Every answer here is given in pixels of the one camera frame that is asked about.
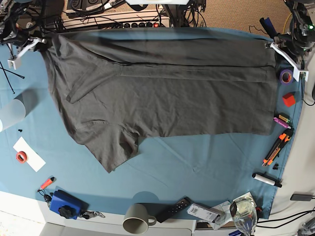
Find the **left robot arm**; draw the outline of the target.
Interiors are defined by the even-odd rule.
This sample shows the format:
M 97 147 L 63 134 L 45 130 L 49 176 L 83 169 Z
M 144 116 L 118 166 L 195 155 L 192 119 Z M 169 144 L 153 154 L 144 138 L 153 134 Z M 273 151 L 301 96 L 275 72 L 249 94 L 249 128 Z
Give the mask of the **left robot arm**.
M 315 47 L 315 2 L 313 0 L 286 0 L 290 16 L 282 33 L 276 32 L 271 21 L 261 18 L 260 23 L 276 46 L 297 63 L 306 68 L 306 58 Z

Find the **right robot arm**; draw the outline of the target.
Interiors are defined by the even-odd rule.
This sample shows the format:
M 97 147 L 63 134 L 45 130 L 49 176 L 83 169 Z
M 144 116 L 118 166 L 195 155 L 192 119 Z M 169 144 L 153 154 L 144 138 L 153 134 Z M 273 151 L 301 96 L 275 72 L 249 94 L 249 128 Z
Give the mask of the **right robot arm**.
M 44 27 L 45 0 L 2 0 L 0 2 L 0 43 L 9 48 L 10 59 L 28 50 L 37 51 L 47 39 L 40 31 Z

